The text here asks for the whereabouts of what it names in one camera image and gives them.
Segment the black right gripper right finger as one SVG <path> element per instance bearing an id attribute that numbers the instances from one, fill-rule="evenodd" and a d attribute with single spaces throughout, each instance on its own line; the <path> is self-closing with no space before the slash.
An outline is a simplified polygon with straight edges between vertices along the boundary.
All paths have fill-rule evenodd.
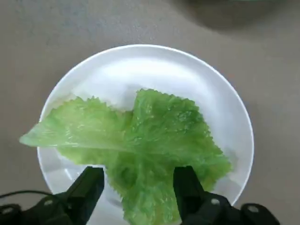
<path id="1" fill-rule="evenodd" d="M 278 225 L 264 206 L 246 203 L 233 207 L 222 195 L 204 191 L 191 166 L 175 167 L 174 192 L 182 225 Z"/>

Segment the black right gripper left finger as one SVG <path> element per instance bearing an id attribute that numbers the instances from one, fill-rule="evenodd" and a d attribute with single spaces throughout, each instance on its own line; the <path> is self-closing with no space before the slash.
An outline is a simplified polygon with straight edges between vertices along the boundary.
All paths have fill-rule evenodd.
<path id="1" fill-rule="evenodd" d="M 89 221 L 105 187 L 101 167 L 86 167 L 67 191 L 51 194 L 37 190 L 20 190 L 1 195 L 38 194 L 42 198 L 33 207 L 23 210 L 19 204 L 0 207 L 2 225 L 85 225 Z"/>

